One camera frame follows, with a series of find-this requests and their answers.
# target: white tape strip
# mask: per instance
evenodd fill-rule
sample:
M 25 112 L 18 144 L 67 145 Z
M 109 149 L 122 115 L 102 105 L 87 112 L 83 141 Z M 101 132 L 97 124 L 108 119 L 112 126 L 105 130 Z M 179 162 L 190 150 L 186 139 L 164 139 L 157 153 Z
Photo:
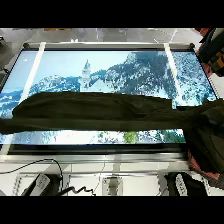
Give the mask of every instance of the white tape strip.
M 164 48 L 165 48 L 166 55 L 168 57 L 168 61 L 169 61 L 169 64 L 170 64 L 170 69 L 171 69 L 171 72 L 172 72 L 172 75 L 173 75 L 173 80 L 174 80 L 174 83 L 175 83 L 175 86 L 176 86 L 176 90 L 177 90 L 177 94 L 178 94 L 178 97 L 177 97 L 178 101 L 181 103 L 181 106 L 186 106 L 186 103 L 182 99 L 182 92 L 181 92 L 180 85 L 179 85 L 178 80 L 177 80 L 177 68 L 176 68 L 176 65 L 175 65 L 175 62 L 174 62 L 173 55 L 171 53 L 169 44 L 164 43 Z
M 35 75 L 37 73 L 37 69 L 40 65 L 42 55 L 44 53 L 45 45 L 46 45 L 46 42 L 41 42 L 40 43 L 39 51 L 37 52 L 37 55 L 36 55 L 34 63 L 33 63 L 33 67 L 30 71 L 30 74 L 29 74 L 28 79 L 26 81 L 26 84 L 24 86 L 23 93 L 22 93 L 21 98 L 19 100 L 19 104 L 23 100 L 25 100 L 29 95 L 30 89 L 31 89 L 32 84 L 33 84 L 33 80 L 34 80 Z M 7 135 L 5 140 L 4 140 L 4 143 L 3 143 L 3 146 L 2 146 L 2 149 L 1 149 L 1 152 L 0 152 L 0 161 L 1 162 L 3 162 L 2 160 L 4 160 L 4 157 L 2 157 L 2 155 L 7 155 L 8 152 L 9 152 L 9 148 L 10 148 L 10 145 L 12 143 L 13 136 L 14 136 L 14 134 Z

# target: castle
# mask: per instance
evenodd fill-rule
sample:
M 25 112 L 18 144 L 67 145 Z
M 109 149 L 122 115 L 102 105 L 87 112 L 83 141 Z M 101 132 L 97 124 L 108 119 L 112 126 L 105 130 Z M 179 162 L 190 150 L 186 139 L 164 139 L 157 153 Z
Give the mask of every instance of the castle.
M 113 84 L 111 81 L 103 81 L 98 79 L 93 85 L 90 86 L 90 77 L 91 69 L 88 60 L 82 70 L 82 78 L 80 82 L 80 92 L 103 92 L 103 93 L 112 93 L 114 92 Z

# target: metal frame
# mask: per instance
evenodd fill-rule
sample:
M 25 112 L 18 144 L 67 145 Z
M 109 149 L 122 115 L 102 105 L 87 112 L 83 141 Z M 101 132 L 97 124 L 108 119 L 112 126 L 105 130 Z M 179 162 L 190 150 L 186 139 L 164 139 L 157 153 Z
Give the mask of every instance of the metal frame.
M 24 47 L 21 49 L 22 51 L 26 50 L 38 50 L 41 43 L 25 43 Z M 173 51 L 194 51 L 190 44 L 183 43 L 170 43 L 169 47 Z M 139 42 L 69 42 L 69 43 L 46 43 L 45 50 L 164 50 L 163 43 L 139 43 Z M 81 155 L 47 155 L 47 151 L 45 151 L 46 155 L 0 155 L 0 162 L 9 162 L 9 163 L 28 163 L 35 160 L 49 158 L 56 159 L 60 163 L 102 163 L 102 162 L 148 162 L 148 161 L 185 161 L 187 159 L 187 152 L 181 152 L 181 147 L 167 147 L 170 149 L 170 152 L 147 152 L 147 150 L 143 150 L 139 153 L 130 151 L 130 154 L 122 154 L 119 152 L 119 159 L 117 159 L 117 150 L 111 150 L 110 155 L 106 154 L 103 150 L 101 155 L 89 155 L 86 153 Z

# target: screen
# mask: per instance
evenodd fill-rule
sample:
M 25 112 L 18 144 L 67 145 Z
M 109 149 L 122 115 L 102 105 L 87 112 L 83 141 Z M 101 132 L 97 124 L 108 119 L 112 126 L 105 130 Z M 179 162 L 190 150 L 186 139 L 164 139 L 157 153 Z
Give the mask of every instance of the screen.
M 0 117 L 11 118 L 38 51 L 22 51 L 0 94 Z M 104 92 L 156 96 L 176 106 L 197 106 L 215 94 L 194 52 L 44 51 L 29 96 L 38 92 Z M 0 136 L 5 143 L 6 135 Z M 43 131 L 13 135 L 12 144 L 149 144 L 185 142 L 182 130 Z

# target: sky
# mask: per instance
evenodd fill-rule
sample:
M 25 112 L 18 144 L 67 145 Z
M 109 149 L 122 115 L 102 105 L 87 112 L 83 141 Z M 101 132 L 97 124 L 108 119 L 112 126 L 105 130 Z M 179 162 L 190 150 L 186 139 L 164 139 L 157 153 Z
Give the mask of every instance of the sky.
M 45 51 L 42 55 L 33 84 L 41 79 L 59 75 L 81 76 L 88 59 L 91 73 L 107 70 L 123 63 L 131 51 Z M 30 74 L 37 51 L 21 52 L 2 92 L 22 90 Z

